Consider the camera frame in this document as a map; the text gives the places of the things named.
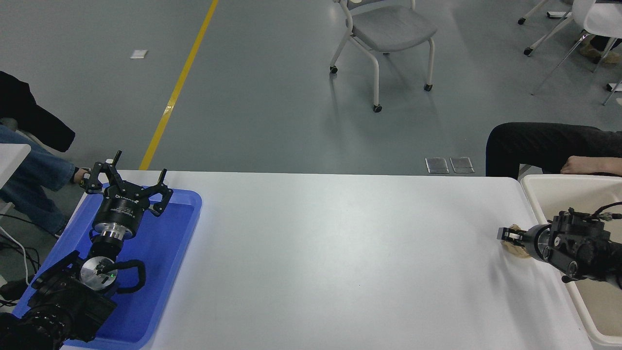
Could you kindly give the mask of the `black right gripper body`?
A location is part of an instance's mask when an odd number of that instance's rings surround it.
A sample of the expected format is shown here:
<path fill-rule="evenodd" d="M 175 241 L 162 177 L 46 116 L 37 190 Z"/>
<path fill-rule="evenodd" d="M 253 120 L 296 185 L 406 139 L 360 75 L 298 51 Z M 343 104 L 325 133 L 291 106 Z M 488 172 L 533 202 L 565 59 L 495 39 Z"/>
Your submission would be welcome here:
<path fill-rule="evenodd" d="M 523 248 L 533 259 L 541 259 L 541 252 L 538 248 L 538 238 L 540 237 L 541 225 L 536 225 L 522 233 L 520 239 Z"/>

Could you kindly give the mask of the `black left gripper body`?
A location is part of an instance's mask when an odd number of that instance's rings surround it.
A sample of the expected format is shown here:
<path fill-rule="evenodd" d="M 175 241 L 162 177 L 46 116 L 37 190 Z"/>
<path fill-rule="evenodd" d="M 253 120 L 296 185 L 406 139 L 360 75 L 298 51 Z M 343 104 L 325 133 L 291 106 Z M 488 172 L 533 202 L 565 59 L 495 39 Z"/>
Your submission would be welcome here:
<path fill-rule="evenodd" d="M 145 198 L 128 198 L 119 193 L 104 194 L 92 227 L 97 232 L 103 232 L 116 225 L 127 232 L 137 232 L 147 208 L 148 199 Z"/>

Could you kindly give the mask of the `person's hand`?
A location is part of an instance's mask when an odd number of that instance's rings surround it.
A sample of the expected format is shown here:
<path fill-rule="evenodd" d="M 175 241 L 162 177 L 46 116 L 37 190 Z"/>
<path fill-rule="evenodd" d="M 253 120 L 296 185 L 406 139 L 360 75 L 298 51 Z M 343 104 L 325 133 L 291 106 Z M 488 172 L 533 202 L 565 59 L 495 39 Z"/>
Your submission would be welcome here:
<path fill-rule="evenodd" d="M 562 166 L 560 173 L 567 175 L 622 175 L 622 158 L 620 157 L 569 157 Z"/>

